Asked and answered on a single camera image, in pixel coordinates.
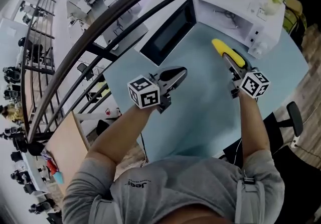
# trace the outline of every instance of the black metal railing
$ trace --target black metal railing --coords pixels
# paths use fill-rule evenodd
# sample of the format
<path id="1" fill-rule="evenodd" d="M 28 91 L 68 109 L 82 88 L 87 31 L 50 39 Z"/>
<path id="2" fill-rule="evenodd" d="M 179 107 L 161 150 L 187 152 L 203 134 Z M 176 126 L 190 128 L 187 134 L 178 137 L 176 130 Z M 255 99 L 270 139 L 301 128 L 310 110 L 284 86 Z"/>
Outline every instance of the black metal railing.
<path id="1" fill-rule="evenodd" d="M 37 97 L 41 98 L 43 92 L 49 84 L 49 76 L 55 73 L 52 53 L 52 19 L 54 15 L 56 0 L 38 0 L 32 18 L 29 22 L 29 28 L 25 39 L 23 59 L 21 62 L 21 100 L 26 133 L 29 132 L 29 122 L 37 110 Z M 56 95 L 56 104 L 59 104 L 58 94 Z M 51 113 L 54 113 L 52 101 L 49 102 Z M 47 113 L 43 113 L 44 122 L 48 124 Z M 42 132 L 39 124 L 37 125 L 39 133 Z"/>
<path id="2" fill-rule="evenodd" d="M 137 4 L 140 0 L 118 0 L 116 1 L 111 7 L 108 8 L 96 21 L 87 29 L 87 31 L 81 36 L 81 38 L 74 44 L 74 46 L 71 48 L 71 50 L 68 52 L 64 60 L 61 62 L 59 67 L 54 72 L 54 75 L 52 76 L 52 79 L 50 82 L 46 82 L 47 86 L 44 91 L 40 95 L 40 102 L 38 102 L 37 107 L 34 104 L 34 111 L 35 115 L 33 117 L 31 126 L 29 128 L 29 124 L 26 125 L 26 132 L 28 134 L 28 140 L 32 141 L 34 140 L 35 134 L 38 130 L 38 132 L 46 133 L 48 131 L 54 131 L 59 123 L 63 121 L 64 116 L 67 116 L 68 113 L 72 110 L 74 110 L 79 103 L 82 101 L 82 99 L 90 92 L 90 90 L 98 83 L 100 78 L 103 75 L 103 72 L 109 68 L 119 57 L 121 57 L 131 46 L 133 46 L 137 41 L 134 41 L 126 50 L 124 50 L 120 55 L 116 56 L 112 53 L 110 53 L 111 49 L 114 48 L 119 42 L 121 42 L 126 36 L 128 36 L 132 31 L 134 31 L 139 25 L 141 25 L 145 20 L 147 20 L 149 17 L 154 15 L 156 12 L 161 10 L 163 7 L 167 6 L 174 0 L 164 0 L 154 8 L 152 8 L 150 11 L 145 13 L 143 16 L 141 16 L 139 19 L 134 21 L 131 25 L 129 25 L 125 30 L 122 31 L 106 48 L 102 48 L 94 43 L 94 41 L 100 36 L 107 28 L 109 28 L 113 23 L 117 21 L 118 18 L 121 17 L 122 14 L 124 14 L 127 10 L 129 10 L 131 7 L 133 7 L 135 4 Z M 29 28 L 28 34 L 34 31 L 36 32 L 32 27 Z M 50 38 L 51 40 L 54 39 L 51 36 L 51 33 L 40 33 L 43 36 L 46 36 Z M 57 95 L 57 90 L 62 84 L 63 80 L 66 78 L 67 74 L 70 72 L 70 70 L 73 68 L 73 66 L 76 64 L 77 60 L 83 55 L 85 51 L 88 51 L 90 53 L 93 53 L 96 55 L 96 58 L 89 64 L 89 66 L 86 67 L 84 71 L 82 71 L 81 75 L 77 78 L 77 80 L 74 82 L 72 87 L 66 92 L 64 97 L 58 101 L 57 100 L 57 106 L 52 107 L 52 98 Z M 27 53 L 24 53 L 24 62 L 26 61 L 26 55 Z M 68 111 L 65 113 L 65 115 L 62 114 L 62 107 L 66 103 L 66 101 L 70 98 L 72 93 L 75 91 L 75 89 L 80 85 L 82 80 L 93 70 L 93 68 L 101 61 L 103 58 L 110 60 L 112 63 L 104 69 L 103 72 L 101 72 L 89 85 L 82 94 L 73 102 L 72 106 L 68 109 Z M 24 71 L 26 69 L 29 69 L 27 65 L 22 67 L 22 75 L 24 74 Z M 98 98 L 98 96 L 101 94 L 101 92 L 107 88 L 108 85 L 106 84 L 103 86 L 99 91 L 97 91 L 90 100 L 79 110 L 78 113 L 83 113 L 90 105 L 91 103 Z M 24 86 L 22 86 L 22 97 L 25 90 Z M 103 98 L 101 98 L 98 102 L 94 104 L 94 106 L 88 110 L 88 113 L 92 113 L 95 109 L 97 109 L 109 96 L 111 95 L 111 92 L 107 93 Z M 46 117 L 46 110 L 50 106 L 52 115 L 50 118 Z M 26 121 L 28 121 L 28 115 L 27 111 L 24 108 L 24 118 Z M 46 127 L 43 130 L 40 130 L 39 124 L 42 119 L 45 119 Z"/>

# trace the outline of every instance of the white appliance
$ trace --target white appliance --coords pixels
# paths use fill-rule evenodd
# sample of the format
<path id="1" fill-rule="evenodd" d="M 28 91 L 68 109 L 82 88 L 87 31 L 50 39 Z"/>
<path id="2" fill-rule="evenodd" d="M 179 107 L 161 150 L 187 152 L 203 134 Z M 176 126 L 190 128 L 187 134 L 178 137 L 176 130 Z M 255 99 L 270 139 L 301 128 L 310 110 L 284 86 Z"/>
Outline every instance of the white appliance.
<path id="1" fill-rule="evenodd" d="M 279 41 L 285 5 L 272 16 L 262 9 L 266 0 L 193 0 L 196 19 L 249 47 L 261 58 Z"/>
<path id="2" fill-rule="evenodd" d="M 265 15 L 262 9 L 265 2 L 175 0 L 166 6 L 135 50 L 160 66 L 192 26 L 201 22 L 246 45 L 248 52 L 259 59 L 278 43 L 285 12 L 282 4 L 275 15 Z"/>

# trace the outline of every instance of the wooden floor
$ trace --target wooden floor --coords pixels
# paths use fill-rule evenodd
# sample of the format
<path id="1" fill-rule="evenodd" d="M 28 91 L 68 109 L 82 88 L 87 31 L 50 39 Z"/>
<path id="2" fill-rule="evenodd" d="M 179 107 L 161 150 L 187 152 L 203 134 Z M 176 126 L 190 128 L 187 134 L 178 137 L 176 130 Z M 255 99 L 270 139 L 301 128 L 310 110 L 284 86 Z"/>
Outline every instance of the wooden floor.
<path id="1" fill-rule="evenodd" d="M 278 121 L 288 118 L 286 105 L 295 101 L 304 122 L 303 132 L 298 145 L 321 157 L 321 33 L 316 25 L 307 29 L 303 43 L 303 55 L 309 65 L 309 72 L 296 90 L 274 113 Z M 282 129 L 283 140 L 292 141 L 292 128 Z M 300 148 L 293 149 L 295 154 L 308 164 L 320 168 L 321 159 Z"/>

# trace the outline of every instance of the blue item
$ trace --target blue item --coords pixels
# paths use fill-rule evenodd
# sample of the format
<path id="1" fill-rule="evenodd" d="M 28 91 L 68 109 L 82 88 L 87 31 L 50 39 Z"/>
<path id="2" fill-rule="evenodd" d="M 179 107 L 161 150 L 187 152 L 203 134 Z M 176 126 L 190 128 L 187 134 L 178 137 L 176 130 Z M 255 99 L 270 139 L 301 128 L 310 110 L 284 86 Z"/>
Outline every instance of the blue item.
<path id="1" fill-rule="evenodd" d="M 57 171 L 55 174 L 54 174 L 54 178 L 56 180 L 56 182 L 58 184 L 63 184 L 64 183 L 64 179 L 62 177 L 62 173 L 60 171 Z"/>
<path id="2" fill-rule="evenodd" d="M 161 65 L 186 67 L 188 76 L 171 93 L 172 105 L 161 115 L 154 111 L 142 132 L 151 162 L 176 154 L 214 156 L 241 137 L 239 100 L 230 95 L 231 73 L 211 43 L 214 38 L 240 52 L 271 81 L 258 101 L 263 118 L 280 107 L 308 71 L 285 30 L 273 50 L 258 60 L 233 38 L 197 23 Z M 155 65 L 131 48 L 104 72 L 123 113 L 133 105 L 127 82 L 156 71 Z"/>

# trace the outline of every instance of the cable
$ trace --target cable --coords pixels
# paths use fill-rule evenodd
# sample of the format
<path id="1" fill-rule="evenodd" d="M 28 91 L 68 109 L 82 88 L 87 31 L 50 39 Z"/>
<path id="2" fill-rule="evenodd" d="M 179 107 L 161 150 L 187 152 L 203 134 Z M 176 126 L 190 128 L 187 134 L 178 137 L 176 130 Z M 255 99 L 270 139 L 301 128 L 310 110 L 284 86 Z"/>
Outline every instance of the cable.
<path id="1" fill-rule="evenodd" d="M 318 158 L 321 160 L 321 157 L 320 157 L 319 155 L 313 154 L 313 153 L 309 152 L 308 150 L 302 148 L 301 146 L 298 146 L 298 145 L 294 145 L 294 146 L 300 148 L 301 150 L 304 150 L 304 151 L 307 152 L 308 154 L 311 154 L 311 155 L 313 155 L 313 156 L 318 157 Z"/>
<path id="2" fill-rule="evenodd" d="M 281 150 L 284 145 L 286 145 L 286 144 L 288 144 L 288 143 L 292 143 L 293 140 L 294 140 L 294 139 L 292 139 L 291 141 L 287 141 L 287 142 L 283 143 L 283 145 L 281 145 L 281 147 L 280 147 L 279 149 L 277 149 L 277 150 L 273 153 L 273 155 L 276 154 L 279 150 Z"/>
<path id="3" fill-rule="evenodd" d="M 145 154 L 145 161 L 140 165 L 140 167 L 142 167 L 146 164 L 146 162 L 148 162 L 148 158 L 147 158 L 147 152 L 146 152 L 146 148 L 145 148 L 144 138 L 142 138 L 141 132 L 140 132 L 140 137 L 141 137 L 141 143 L 142 143 L 142 147 L 144 149 L 144 154 Z"/>
<path id="4" fill-rule="evenodd" d="M 318 109 L 318 107 L 320 106 L 321 101 L 319 102 L 319 104 L 317 105 L 317 107 L 315 107 L 315 109 L 313 110 L 313 112 L 310 114 L 310 116 L 305 120 L 305 122 L 303 122 L 303 125 L 311 118 L 311 116 L 315 113 L 316 109 Z"/>
<path id="5" fill-rule="evenodd" d="M 237 148 L 236 148 L 235 158 L 234 158 L 233 165 L 235 165 L 235 162 L 236 162 L 236 156 L 237 156 L 237 150 L 239 150 L 239 146 L 240 146 L 241 142 L 242 142 L 242 139 L 240 139 L 240 142 L 239 142 L 239 144 L 238 144 L 238 146 L 237 146 Z"/>

